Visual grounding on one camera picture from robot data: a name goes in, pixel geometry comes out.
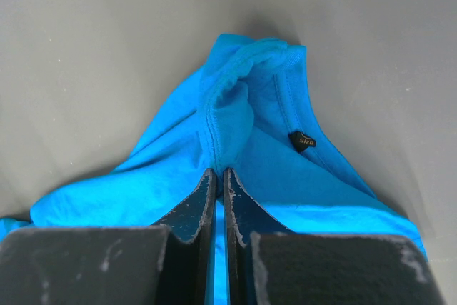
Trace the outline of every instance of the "clothing label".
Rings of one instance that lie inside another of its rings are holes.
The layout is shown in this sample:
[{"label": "clothing label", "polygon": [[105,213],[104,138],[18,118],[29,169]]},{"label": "clothing label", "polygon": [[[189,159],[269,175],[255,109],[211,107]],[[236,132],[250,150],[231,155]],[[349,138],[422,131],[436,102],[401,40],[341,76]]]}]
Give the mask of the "clothing label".
[{"label": "clothing label", "polygon": [[295,150],[297,150],[299,153],[301,153],[309,146],[316,146],[316,141],[301,131],[295,131],[292,134],[289,134],[288,137],[290,138]]}]

